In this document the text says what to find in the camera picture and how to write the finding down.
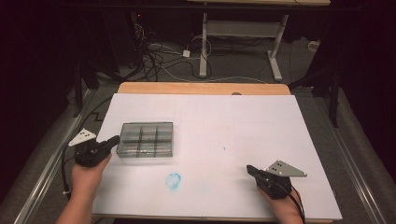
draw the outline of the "white desk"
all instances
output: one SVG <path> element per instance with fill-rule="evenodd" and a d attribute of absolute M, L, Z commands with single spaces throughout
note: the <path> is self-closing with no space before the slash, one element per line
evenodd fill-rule
<path fill-rule="evenodd" d="M 291 179 L 308 222 L 341 218 L 294 96 L 116 94 L 97 139 L 141 121 L 174 122 L 174 157 L 120 159 L 113 151 L 97 216 L 271 221 L 246 165 L 281 159 L 308 173 Z M 174 189 L 166 184 L 172 174 L 181 177 Z"/>
<path fill-rule="evenodd" d="M 330 0 L 189 0 L 192 2 L 225 3 L 225 4 L 264 4 L 264 5 L 283 5 L 283 6 L 328 6 Z M 253 37 L 274 37 L 275 42 L 271 50 L 267 51 L 268 62 L 276 81 L 282 80 L 279 66 L 276 62 L 276 54 L 282 40 L 283 32 L 289 15 L 283 15 L 280 22 L 257 22 L 257 21 L 211 21 L 204 13 L 202 28 L 202 48 L 200 61 L 200 77 L 206 77 L 206 38 L 208 35 L 231 35 L 231 36 L 253 36 Z"/>

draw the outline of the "hand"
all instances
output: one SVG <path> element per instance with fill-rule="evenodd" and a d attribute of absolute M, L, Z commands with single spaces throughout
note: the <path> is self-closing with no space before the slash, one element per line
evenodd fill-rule
<path fill-rule="evenodd" d="M 72 168 L 73 195 L 78 197 L 87 197 L 93 199 L 96 196 L 96 190 L 102 181 L 102 172 L 105 170 L 111 159 L 111 153 L 94 167 L 83 167 L 75 164 Z"/>
<path fill-rule="evenodd" d="M 268 201 L 271 205 L 274 215 L 278 219 L 281 224 L 300 224 L 303 223 L 303 220 L 300 217 L 300 207 L 297 207 L 296 204 L 291 200 L 290 197 L 286 197 L 284 199 L 273 200 L 266 194 L 262 189 L 257 187 L 259 193 Z M 301 202 L 297 195 L 297 192 L 293 189 L 291 191 L 291 195 L 301 206 Z"/>

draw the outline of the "white tabletop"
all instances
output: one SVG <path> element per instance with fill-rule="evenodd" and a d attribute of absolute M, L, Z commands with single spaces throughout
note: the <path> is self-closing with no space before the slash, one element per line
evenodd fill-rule
<path fill-rule="evenodd" d="M 97 140 L 147 121 L 174 123 L 174 156 L 121 159 L 114 147 L 95 214 L 270 220 L 246 166 L 282 160 L 308 174 L 291 178 L 307 219 L 342 218 L 294 96 L 118 93 Z"/>

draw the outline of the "table leg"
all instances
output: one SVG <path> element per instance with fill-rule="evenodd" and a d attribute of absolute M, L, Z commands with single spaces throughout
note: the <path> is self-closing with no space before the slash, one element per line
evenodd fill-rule
<path fill-rule="evenodd" d="M 282 40 L 282 35 L 283 35 L 283 32 L 285 31 L 286 22 L 288 21 L 288 17 L 289 17 L 289 15 L 284 15 L 282 17 L 282 21 L 279 24 L 279 27 L 277 29 L 274 48 L 273 48 L 273 50 L 268 50 L 267 51 L 268 60 L 269 60 L 269 62 L 271 64 L 271 69 L 273 71 L 274 78 L 275 78 L 276 81 L 281 81 L 282 80 L 282 76 L 280 74 L 279 66 L 277 65 L 277 62 L 276 62 L 276 53 L 277 53 L 277 50 L 279 49 L 280 41 Z"/>
<path fill-rule="evenodd" d="M 201 48 L 201 60 L 199 65 L 199 76 L 206 77 L 206 60 L 207 60 L 207 52 L 206 52 L 206 36 L 207 36 L 207 13 L 204 13 L 204 18 L 202 21 L 202 48 Z"/>

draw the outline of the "blue spot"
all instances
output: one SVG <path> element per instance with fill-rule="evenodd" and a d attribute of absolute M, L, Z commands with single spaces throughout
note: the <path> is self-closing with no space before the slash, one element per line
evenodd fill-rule
<path fill-rule="evenodd" d="M 177 190 L 181 177 L 179 174 L 173 173 L 166 177 L 166 185 L 170 190 Z"/>

